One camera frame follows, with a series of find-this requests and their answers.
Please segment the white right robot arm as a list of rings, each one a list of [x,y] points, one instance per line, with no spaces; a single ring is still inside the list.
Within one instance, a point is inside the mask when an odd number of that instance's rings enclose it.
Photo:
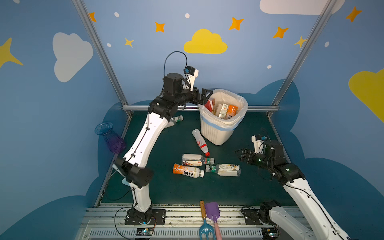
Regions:
[[[350,239],[316,197],[299,167],[287,161],[278,141],[256,140],[253,150],[240,149],[235,153],[241,162],[267,170],[295,201],[310,227],[292,217],[275,200],[260,205],[261,222],[282,228],[294,240]]]

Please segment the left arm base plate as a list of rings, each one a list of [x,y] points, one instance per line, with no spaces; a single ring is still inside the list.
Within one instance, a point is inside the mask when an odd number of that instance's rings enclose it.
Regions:
[[[125,218],[125,225],[164,225],[166,213],[166,209],[149,208],[145,213],[141,213],[135,208],[132,208],[127,212]]]

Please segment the clear bottle green white label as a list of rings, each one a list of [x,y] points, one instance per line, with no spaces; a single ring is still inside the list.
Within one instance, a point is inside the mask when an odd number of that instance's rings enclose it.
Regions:
[[[170,121],[168,122],[168,124],[165,126],[165,128],[173,127],[174,125],[176,125],[177,123],[179,123],[183,120],[184,120],[183,116],[172,117],[170,119]]]

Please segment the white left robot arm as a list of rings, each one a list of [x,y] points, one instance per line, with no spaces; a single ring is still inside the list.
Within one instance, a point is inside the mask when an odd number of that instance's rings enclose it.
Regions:
[[[149,183],[154,171],[147,168],[150,153],[163,129],[169,123],[179,106],[188,103],[205,105],[212,96],[213,91],[196,87],[192,91],[182,90],[178,94],[162,92],[148,107],[144,125],[123,159],[116,160],[114,168],[124,177],[131,187],[134,199],[134,210],[146,214],[152,210],[152,201],[149,194]]]

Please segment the clear square bottle green cap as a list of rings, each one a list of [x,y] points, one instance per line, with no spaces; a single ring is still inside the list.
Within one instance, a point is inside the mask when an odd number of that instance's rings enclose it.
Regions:
[[[222,177],[239,177],[241,175],[241,168],[235,164],[206,165],[205,172],[216,173]]]

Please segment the clear bottle white orange label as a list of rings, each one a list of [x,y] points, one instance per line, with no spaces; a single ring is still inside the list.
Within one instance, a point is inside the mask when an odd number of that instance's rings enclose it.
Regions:
[[[214,165],[214,158],[206,158],[202,155],[196,154],[183,154],[182,155],[182,165],[183,166],[192,166],[192,167],[201,167],[203,165]]]

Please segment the white bottle red label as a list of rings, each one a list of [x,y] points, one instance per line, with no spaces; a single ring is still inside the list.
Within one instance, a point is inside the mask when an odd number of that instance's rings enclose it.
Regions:
[[[204,140],[203,136],[201,135],[201,132],[199,131],[199,129],[193,130],[192,134],[193,134],[199,148],[201,149],[201,151],[204,153],[204,155],[206,157],[209,157],[210,152],[209,152],[208,146],[207,146],[206,141]]]

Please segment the orange label juice bottle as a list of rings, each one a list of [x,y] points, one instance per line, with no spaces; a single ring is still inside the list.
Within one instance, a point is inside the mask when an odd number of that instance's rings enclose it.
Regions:
[[[203,178],[205,171],[195,167],[174,164],[173,174],[183,175],[191,178]]]

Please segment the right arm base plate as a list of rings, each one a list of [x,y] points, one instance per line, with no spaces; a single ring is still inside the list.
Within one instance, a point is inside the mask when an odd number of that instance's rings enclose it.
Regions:
[[[259,210],[257,209],[249,209],[244,208],[241,209],[241,213],[245,219],[245,223],[247,226],[268,226],[268,223],[264,223],[260,220]]]

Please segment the gold red label tea bottle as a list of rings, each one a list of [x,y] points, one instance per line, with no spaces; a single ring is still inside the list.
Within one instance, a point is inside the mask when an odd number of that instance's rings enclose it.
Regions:
[[[209,98],[204,107],[209,110],[212,114],[215,114],[216,111],[216,101],[214,98]]]

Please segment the orange white tea bottle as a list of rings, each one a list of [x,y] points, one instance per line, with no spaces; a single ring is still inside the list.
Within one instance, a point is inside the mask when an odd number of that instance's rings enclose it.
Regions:
[[[225,119],[228,120],[233,118],[237,114],[237,111],[238,111],[237,106],[229,105]]]

